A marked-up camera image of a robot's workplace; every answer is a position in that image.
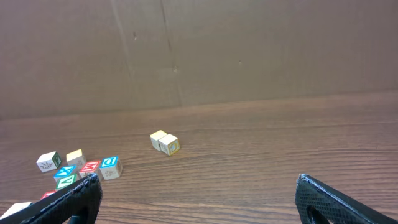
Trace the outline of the plain cream wooden block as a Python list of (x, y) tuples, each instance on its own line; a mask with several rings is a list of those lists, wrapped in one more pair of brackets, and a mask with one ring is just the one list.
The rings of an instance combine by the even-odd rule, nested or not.
[(14, 213), (17, 213), (29, 207), (30, 205), (32, 205), (32, 202), (15, 203), (0, 217), (0, 219), (2, 220), (3, 218), (6, 218)]

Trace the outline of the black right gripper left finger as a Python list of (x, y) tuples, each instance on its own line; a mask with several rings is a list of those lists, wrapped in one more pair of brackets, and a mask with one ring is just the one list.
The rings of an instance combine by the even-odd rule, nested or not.
[(94, 224), (103, 196), (97, 174), (90, 174), (1, 220), (1, 223)]

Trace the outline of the blue D wooden block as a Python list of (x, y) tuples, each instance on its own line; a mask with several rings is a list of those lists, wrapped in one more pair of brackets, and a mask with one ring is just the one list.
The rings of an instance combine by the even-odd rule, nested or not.
[(123, 171), (123, 166), (119, 156), (106, 157), (102, 160), (100, 171), (104, 180), (119, 178)]

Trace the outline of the red Y wooden block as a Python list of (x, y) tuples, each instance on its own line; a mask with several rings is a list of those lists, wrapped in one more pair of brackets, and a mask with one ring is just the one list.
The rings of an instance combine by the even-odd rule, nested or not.
[(56, 192), (56, 190), (48, 191), (48, 192), (44, 193), (40, 199), (43, 200), (44, 198), (47, 198), (48, 196), (54, 194), (55, 192)]

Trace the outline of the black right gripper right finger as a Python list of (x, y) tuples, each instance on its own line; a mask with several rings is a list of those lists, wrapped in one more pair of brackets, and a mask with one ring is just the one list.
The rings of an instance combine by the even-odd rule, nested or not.
[(298, 177), (295, 204), (302, 223), (397, 224), (397, 220), (307, 174)]

